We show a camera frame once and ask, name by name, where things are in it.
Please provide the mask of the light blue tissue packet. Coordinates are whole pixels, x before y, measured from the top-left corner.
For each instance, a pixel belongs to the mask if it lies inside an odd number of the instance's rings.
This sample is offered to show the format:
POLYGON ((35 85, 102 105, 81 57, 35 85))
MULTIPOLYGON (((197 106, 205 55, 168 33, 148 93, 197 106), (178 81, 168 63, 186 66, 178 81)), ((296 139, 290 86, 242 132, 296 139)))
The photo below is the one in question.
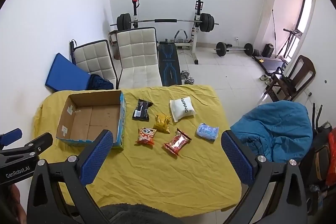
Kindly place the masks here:
POLYGON ((219 127, 212 127, 205 123, 201 123, 196 130, 196 134, 199 137, 209 141, 215 141, 218 137, 218 133, 219 127))

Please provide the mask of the orange snack packet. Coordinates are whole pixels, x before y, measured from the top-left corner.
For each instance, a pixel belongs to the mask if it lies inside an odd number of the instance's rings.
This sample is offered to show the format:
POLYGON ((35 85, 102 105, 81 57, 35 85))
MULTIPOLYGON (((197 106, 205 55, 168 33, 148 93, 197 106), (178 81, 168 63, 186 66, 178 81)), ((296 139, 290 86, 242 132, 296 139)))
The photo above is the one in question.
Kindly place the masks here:
POLYGON ((138 129, 138 138, 135 141, 137 144, 148 144, 154 145, 154 136, 157 130, 154 128, 139 128, 138 129))

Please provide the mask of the red snack packet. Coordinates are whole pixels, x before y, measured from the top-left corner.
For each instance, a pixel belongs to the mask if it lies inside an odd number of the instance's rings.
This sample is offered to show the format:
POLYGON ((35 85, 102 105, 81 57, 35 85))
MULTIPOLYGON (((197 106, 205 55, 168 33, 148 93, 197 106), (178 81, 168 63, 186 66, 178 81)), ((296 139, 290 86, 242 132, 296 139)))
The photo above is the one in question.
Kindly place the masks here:
POLYGON ((173 137, 171 141, 164 143, 163 148, 178 156, 179 151, 186 144, 190 143, 190 141, 192 141, 192 139, 185 132, 177 128, 175 137, 173 137))

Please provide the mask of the black snack packet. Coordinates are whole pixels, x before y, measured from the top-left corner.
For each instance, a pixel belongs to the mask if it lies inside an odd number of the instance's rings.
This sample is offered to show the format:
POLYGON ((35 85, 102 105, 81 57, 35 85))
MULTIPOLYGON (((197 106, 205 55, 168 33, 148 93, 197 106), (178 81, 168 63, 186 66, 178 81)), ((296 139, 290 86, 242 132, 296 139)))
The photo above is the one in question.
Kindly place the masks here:
POLYGON ((132 119, 136 121, 149 121, 148 110, 153 105, 153 102, 149 102, 146 100, 138 100, 137 107, 134 109, 132 119))

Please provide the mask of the yellow snack packet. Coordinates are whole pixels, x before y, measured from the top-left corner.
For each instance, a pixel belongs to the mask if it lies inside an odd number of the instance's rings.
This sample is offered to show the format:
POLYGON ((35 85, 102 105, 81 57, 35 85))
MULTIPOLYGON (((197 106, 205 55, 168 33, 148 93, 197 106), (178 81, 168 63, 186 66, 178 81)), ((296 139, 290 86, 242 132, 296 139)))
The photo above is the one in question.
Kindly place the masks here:
POLYGON ((165 134, 169 134, 169 123, 170 118, 165 114, 157 114, 155 117, 155 124, 153 126, 159 132, 163 132, 165 134))

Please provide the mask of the white pillow packet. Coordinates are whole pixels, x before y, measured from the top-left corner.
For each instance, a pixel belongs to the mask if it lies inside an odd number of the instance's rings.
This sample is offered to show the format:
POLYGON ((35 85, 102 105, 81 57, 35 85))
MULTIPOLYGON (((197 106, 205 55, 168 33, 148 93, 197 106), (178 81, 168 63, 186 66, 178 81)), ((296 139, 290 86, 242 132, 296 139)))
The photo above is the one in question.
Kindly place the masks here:
POLYGON ((178 122, 184 117, 194 116, 196 114, 190 97, 170 100, 169 105, 173 120, 175 122, 178 122))

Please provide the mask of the teal blue blanket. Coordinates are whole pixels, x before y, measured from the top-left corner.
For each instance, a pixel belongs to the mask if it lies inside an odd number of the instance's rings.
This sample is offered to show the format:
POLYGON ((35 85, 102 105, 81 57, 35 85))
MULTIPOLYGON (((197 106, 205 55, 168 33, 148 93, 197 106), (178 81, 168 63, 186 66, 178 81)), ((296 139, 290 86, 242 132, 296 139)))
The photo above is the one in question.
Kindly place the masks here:
POLYGON ((313 141, 306 107, 291 101, 261 104, 244 114, 231 131, 256 156, 271 162, 300 162, 313 141))

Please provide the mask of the yellow tablecloth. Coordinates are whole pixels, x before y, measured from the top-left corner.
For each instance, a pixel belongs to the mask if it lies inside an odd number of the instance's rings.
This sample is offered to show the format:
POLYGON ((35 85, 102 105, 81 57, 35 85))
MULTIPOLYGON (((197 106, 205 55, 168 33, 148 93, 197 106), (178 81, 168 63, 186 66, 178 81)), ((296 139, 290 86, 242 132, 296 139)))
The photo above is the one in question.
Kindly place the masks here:
POLYGON ((174 85, 124 89, 126 117, 123 150, 113 149, 88 190, 99 206, 141 203, 175 217, 190 217, 234 207, 242 193, 241 182, 219 139, 207 141, 196 135, 201 123, 228 129, 223 106, 208 85, 174 85), (171 123, 170 133, 157 133, 154 145, 137 145, 138 129, 151 127, 159 113, 170 114, 169 102, 190 97, 196 114, 171 123), (138 100, 153 102, 149 121, 132 119, 138 100), (163 144, 176 130, 191 139, 174 155, 163 144))

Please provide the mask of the left white padded chair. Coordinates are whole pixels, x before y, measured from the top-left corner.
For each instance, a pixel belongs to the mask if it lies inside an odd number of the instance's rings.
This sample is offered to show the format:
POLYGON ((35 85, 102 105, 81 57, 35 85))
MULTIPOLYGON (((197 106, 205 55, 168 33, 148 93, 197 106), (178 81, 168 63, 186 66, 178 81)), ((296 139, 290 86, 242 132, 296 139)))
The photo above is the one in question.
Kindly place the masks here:
POLYGON ((71 60, 77 67, 90 75, 99 75, 118 88, 117 72, 108 40, 97 40, 77 47, 74 45, 75 41, 72 40, 70 42, 71 60))

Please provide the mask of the white padded chair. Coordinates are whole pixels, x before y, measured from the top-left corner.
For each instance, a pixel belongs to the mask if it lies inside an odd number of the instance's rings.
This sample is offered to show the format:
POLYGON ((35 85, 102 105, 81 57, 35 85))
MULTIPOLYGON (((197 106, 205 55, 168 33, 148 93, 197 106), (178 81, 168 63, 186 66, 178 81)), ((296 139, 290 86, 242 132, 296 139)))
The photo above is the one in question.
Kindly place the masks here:
POLYGON ((97 40, 77 47, 74 45, 75 41, 72 40, 70 42, 71 60, 77 67, 90 75, 99 75, 118 88, 117 72, 108 40, 97 40))
POLYGON ((145 27, 119 31, 116 38, 121 61, 119 88, 162 86, 156 29, 145 27))

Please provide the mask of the black treadmill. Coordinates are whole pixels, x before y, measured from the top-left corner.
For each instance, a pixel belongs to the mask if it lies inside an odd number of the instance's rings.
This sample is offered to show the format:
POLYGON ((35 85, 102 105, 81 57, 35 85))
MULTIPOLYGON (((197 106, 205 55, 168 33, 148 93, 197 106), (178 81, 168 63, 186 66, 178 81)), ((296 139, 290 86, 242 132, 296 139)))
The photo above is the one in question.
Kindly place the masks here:
POLYGON ((254 56, 253 59, 260 65, 265 74, 269 76, 278 68, 281 68, 282 71, 284 71, 288 65, 287 61, 277 58, 254 56))

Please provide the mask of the dark wooden chair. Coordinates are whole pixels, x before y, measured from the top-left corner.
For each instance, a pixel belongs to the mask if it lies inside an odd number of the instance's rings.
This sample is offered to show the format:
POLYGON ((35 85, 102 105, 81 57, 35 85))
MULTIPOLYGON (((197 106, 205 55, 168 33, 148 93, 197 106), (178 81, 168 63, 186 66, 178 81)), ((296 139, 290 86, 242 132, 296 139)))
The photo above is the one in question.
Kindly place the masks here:
POLYGON ((270 84, 266 87, 264 95, 269 95, 275 102, 279 101, 277 95, 282 92, 283 100, 294 101, 314 80, 315 75, 316 70, 311 59, 299 55, 287 76, 281 67, 277 68, 270 77, 270 84))

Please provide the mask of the right white padded chair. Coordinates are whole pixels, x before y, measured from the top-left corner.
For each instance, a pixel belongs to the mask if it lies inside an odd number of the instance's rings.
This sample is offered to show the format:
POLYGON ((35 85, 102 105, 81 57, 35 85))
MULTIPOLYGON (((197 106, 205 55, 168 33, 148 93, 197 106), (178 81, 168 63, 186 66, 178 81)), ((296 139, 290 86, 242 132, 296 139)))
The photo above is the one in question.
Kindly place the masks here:
POLYGON ((156 29, 145 27, 119 31, 116 38, 121 61, 119 88, 162 86, 156 29))

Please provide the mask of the barbell on rack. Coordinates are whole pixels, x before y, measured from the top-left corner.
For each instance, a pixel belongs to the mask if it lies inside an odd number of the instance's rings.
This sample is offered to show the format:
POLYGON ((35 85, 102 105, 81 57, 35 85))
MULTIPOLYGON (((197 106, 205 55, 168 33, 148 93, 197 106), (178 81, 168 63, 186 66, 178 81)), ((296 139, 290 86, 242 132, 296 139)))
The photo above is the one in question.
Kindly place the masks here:
POLYGON ((110 26, 116 26, 119 31, 129 30, 135 23, 178 23, 189 22, 194 23, 201 32, 211 32, 218 23, 211 14, 201 13, 199 20, 184 20, 184 19, 146 19, 146 20, 131 20, 130 14, 121 14, 117 17, 116 23, 110 26))

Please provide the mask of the white barbell rack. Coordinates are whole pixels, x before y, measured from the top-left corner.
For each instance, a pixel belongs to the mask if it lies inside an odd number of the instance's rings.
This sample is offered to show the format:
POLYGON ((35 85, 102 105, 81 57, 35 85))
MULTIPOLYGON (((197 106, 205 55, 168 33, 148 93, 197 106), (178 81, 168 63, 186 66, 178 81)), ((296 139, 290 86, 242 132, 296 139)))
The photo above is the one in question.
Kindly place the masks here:
MULTIPOLYGON (((138 20, 138 14, 137 9, 139 7, 139 0, 131 0, 133 5, 133 17, 132 20, 138 20)), ((203 8, 203 2, 202 0, 196 0, 195 2, 195 15, 194 20, 199 20, 201 11, 203 8)), ((132 25, 134 28, 138 28, 138 23, 135 23, 132 25)), ((191 56, 193 58, 194 64, 198 65, 199 60, 196 56, 196 46, 197 46, 197 38, 198 38, 198 32, 199 28, 196 27, 196 25, 193 23, 193 26, 191 28, 191 39, 187 41, 187 43, 175 43, 177 47, 186 47, 190 50, 191 56)))

